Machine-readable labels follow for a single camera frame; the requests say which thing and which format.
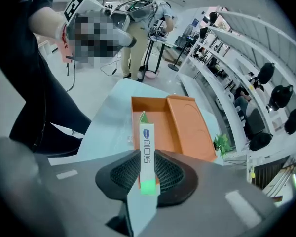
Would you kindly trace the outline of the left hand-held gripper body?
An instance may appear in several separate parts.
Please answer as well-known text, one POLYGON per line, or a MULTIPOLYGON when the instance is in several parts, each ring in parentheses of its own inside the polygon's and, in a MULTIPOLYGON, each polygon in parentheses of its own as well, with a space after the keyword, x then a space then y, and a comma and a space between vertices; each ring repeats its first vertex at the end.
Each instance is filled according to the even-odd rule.
POLYGON ((76 62, 109 63, 122 48, 132 48, 137 42, 127 32, 130 24, 127 13, 111 12, 96 0, 71 0, 64 17, 66 40, 76 62))

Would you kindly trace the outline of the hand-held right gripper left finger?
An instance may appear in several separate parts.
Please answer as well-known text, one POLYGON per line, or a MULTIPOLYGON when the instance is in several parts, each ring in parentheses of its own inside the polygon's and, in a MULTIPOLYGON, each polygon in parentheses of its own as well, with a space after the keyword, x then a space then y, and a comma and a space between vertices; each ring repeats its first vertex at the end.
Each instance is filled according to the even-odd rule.
POLYGON ((52 166, 40 158, 43 183, 51 192, 68 237, 133 237, 127 195, 137 184, 139 151, 52 166))

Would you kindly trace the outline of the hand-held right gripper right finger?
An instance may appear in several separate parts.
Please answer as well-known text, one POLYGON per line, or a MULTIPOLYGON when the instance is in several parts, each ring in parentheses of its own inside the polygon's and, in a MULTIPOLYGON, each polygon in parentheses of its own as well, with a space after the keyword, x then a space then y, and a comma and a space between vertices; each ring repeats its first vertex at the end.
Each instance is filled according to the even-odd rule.
POLYGON ((156 174, 156 237, 259 237, 280 218, 271 198, 215 163, 157 151, 156 174))

